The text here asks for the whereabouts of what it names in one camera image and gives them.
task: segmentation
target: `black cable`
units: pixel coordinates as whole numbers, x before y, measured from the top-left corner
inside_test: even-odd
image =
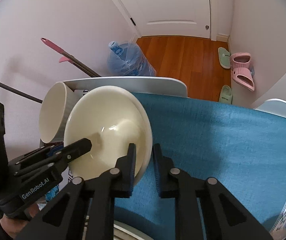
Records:
[[[21,92],[21,91],[19,91],[19,90],[16,90],[16,89],[12,88],[12,87],[9,87],[9,86],[7,86],[7,85],[1,83],[1,82],[0,82],[0,87],[3,88],[3,89],[5,89],[5,90],[8,90],[8,91],[10,91],[10,92],[12,92],[12,93],[15,93],[15,94],[17,94],[17,95],[19,95],[19,96],[21,96],[21,97],[24,97],[24,98],[33,100],[33,101],[38,102],[38,103],[40,103],[40,104],[42,103],[42,100],[41,100],[41,99],[35,98],[35,97],[33,97],[33,96],[30,96],[30,95],[28,95],[28,94],[26,94],[26,93],[23,93],[23,92]]]

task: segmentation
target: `ceramic cup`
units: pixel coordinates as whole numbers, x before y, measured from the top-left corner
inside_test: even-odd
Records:
[[[62,142],[68,117],[80,99],[63,82],[56,83],[46,94],[39,115],[39,131],[44,143]]]

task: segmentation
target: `pink slipper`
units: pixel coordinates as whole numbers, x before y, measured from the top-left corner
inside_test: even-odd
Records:
[[[232,71],[232,79],[241,85],[242,87],[247,88],[250,91],[254,91],[254,82],[251,75],[251,72],[248,68],[238,67]]]
[[[230,56],[230,67],[231,69],[245,67],[249,68],[251,62],[251,54],[247,52],[238,52]]]

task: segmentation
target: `ceramic bowl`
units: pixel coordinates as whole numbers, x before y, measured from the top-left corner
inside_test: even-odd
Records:
[[[69,163],[73,176],[92,179],[115,167],[129,143],[136,145],[134,184],[143,176],[152,152],[152,130],[143,106],[127,90],[103,86],[77,102],[66,124],[64,146],[82,138],[91,140],[92,149]]]

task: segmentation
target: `wooden floor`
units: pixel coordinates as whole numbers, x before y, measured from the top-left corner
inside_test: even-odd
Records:
[[[218,101],[223,85],[230,86],[230,70],[221,67],[218,48],[227,43],[181,36],[151,36],[137,40],[157,76],[183,81],[190,98]]]

